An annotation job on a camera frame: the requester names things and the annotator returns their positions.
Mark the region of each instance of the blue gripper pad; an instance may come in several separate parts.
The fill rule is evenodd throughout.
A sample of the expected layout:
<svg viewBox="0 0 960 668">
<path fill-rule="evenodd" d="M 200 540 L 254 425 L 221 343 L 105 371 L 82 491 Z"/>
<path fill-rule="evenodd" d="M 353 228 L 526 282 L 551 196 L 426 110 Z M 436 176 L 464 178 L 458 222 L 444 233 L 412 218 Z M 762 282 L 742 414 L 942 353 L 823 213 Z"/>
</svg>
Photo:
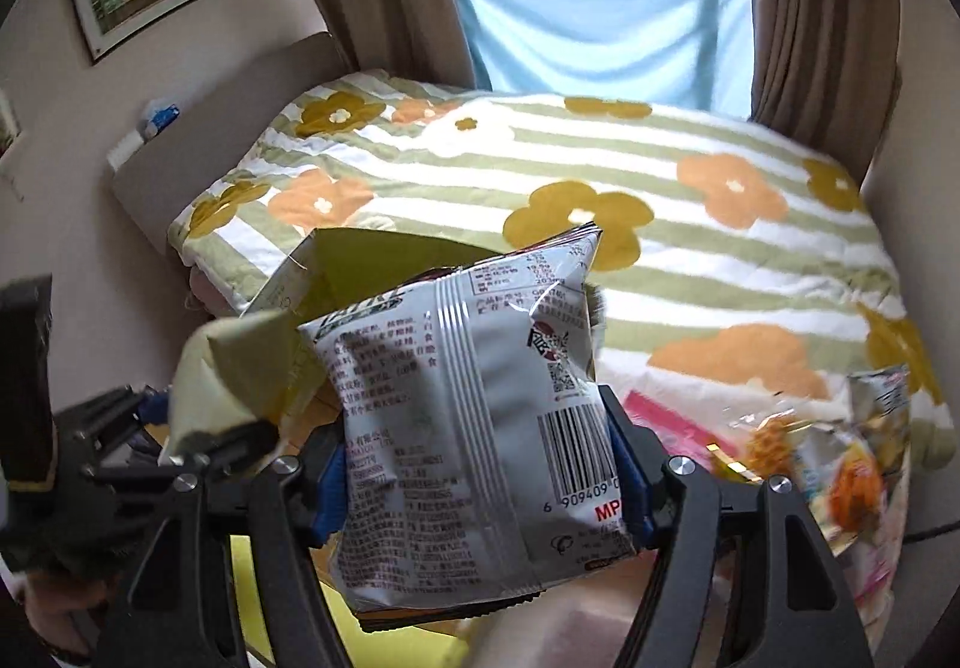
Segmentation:
<svg viewBox="0 0 960 668">
<path fill-rule="evenodd" d="M 613 462 L 616 463 L 616 472 L 620 478 L 620 508 L 623 511 L 623 522 L 634 539 L 634 548 L 640 551 L 651 546 L 654 537 L 650 488 L 640 472 L 640 467 L 634 462 L 626 438 L 611 417 L 607 417 L 607 426 L 610 428 Z"/>
</svg>

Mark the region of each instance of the striped blanket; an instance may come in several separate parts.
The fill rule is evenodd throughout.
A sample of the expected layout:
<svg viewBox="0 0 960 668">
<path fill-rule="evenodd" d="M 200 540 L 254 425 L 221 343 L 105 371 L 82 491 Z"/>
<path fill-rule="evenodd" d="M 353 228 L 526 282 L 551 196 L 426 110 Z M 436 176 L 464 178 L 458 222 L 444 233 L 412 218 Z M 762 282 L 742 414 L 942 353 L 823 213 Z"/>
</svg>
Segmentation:
<svg viewBox="0 0 960 668">
<path fill-rule="evenodd" d="M 848 373 L 908 363 L 914 462 L 949 460 L 947 406 L 856 184 L 757 125 L 358 73 L 285 107 L 169 239 L 243 311 L 315 227 L 510 251 L 589 219 L 597 375 L 618 393 L 722 432 L 774 395 L 845 414 Z"/>
</svg>

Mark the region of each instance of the yellow flower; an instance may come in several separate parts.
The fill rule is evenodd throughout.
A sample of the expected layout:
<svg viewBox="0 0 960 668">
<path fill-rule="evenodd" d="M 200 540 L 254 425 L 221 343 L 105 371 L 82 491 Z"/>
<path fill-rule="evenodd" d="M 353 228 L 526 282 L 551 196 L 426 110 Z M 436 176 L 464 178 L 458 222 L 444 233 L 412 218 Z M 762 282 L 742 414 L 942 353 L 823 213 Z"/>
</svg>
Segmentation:
<svg viewBox="0 0 960 668">
<path fill-rule="evenodd" d="M 909 318 L 891 321 L 862 302 L 857 308 L 870 324 L 867 335 L 867 361 L 872 368 L 891 368 L 906 364 L 910 368 L 907 384 L 910 394 L 925 390 L 935 406 L 944 402 L 944 393 L 933 372 L 930 358 L 926 356 L 920 330 Z"/>
<path fill-rule="evenodd" d="M 640 239 L 634 228 L 650 224 L 654 214 L 633 195 L 598 195 L 583 181 L 558 181 L 534 190 L 527 207 L 507 217 L 503 237 L 514 248 L 526 248 L 590 219 L 603 229 L 594 270 L 620 270 L 640 258 Z"/>
<path fill-rule="evenodd" d="M 451 110 L 456 110 L 460 103 L 456 100 L 447 100 L 445 103 L 432 104 L 429 100 L 415 100 L 407 97 L 400 100 L 395 106 L 394 113 L 390 120 L 394 124 L 429 124 L 432 121 L 445 116 Z"/>
<path fill-rule="evenodd" d="M 316 168 L 301 173 L 270 198 L 267 210 L 275 219 L 309 232 L 316 227 L 341 227 L 372 199 L 373 192 L 359 178 L 334 181 Z"/>
<path fill-rule="evenodd" d="M 618 119 L 645 119 L 654 112 L 654 109 L 646 103 L 599 100 L 597 97 L 565 97 L 563 104 L 571 113 L 584 116 L 614 116 Z"/>
<path fill-rule="evenodd" d="M 656 349 L 648 365 L 723 384 L 760 379 L 770 392 L 826 400 L 827 385 L 810 369 L 803 341 L 775 324 L 738 324 L 712 338 L 685 338 Z"/>
<path fill-rule="evenodd" d="M 757 219 L 781 222 L 789 211 L 784 195 L 750 162 L 733 154 L 682 159 L 677 180 L 703 192 L 709 217 L 733 229 L 749 229 Z"/>
<path fill-rule="evenodd" d="M 322 100 L 314 100 L 304 107 L 301 123 L 296 125 L 296 137 L 334 133 L 366 127 L 385 109 L 383 103 L 365 103 L 362 97 L 346 91 L 336 91 Z"/>
<path fill-rule="evenodd" d="M 209 235 L 213 230 L 228 224 L 236 216 L 240 205 L 259 200 L 268 191 L 270 191 L 269 183 L 237 181 L 230 184 L 217 197 L 197 203 L 193 213 L 190 214 L 186 236 L 200 238 L 203 235 Z"/>
<path fill-rule="evenodd" d="M 856 183 L 842 167 L 819 159 L 805 159 L 803 168 L 810 173 L 806 188 L 821 203 L 838 211 L 866 210 Z"/>
</svg>

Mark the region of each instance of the red logo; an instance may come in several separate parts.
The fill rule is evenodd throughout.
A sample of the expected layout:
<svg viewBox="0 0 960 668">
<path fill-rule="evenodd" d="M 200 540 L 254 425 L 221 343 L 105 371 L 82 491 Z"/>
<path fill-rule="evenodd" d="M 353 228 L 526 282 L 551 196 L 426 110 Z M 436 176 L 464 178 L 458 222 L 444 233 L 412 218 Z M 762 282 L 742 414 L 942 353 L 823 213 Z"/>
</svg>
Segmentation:
<svg viewBox="0 0 960 668">
<path fill-rule="evenodd" d="M 615 498 L 613 500 L 609 500 L 607 503 L 603 503 L 603 505 L 596 505 L 593 510 L 596 511 L 597 521 L 603 522 L 606 519 L 610 519 L 612 516 L 617 515 L 618 511 L 620 510 L 620 499 Z"/>
<path fill-rule="evenodd" d="M 535 349 L 542 358 L 556 362 L 565 354 L 569 336 L 566 332 L 561 338 L 545 321 L 535 321 L 527 337 L 527 347 Z"/>
</svg>

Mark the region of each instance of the chip bag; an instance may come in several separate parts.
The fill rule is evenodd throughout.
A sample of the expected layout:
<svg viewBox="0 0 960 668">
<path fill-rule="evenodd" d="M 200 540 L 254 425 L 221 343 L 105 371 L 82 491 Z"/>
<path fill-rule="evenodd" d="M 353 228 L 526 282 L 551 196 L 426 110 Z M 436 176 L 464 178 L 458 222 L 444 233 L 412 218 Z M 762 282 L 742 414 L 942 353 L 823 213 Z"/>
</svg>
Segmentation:
<svg viewBox="0 0 960 668">
<path fill-rule="evenodd" d="M 848 376 L 853 423 L 870 444 L 884 476 L 896 476 L 904 466 L 910 441 L 910 392 L 906 365 Z"/>
<path fill-rule="evenodd" d="M 469 615 L 635 553 L 588 376 L 599 238 L 585 224 L 299 328 L 344 407 L 331 575 L 361 618 Z"/>
</svg>

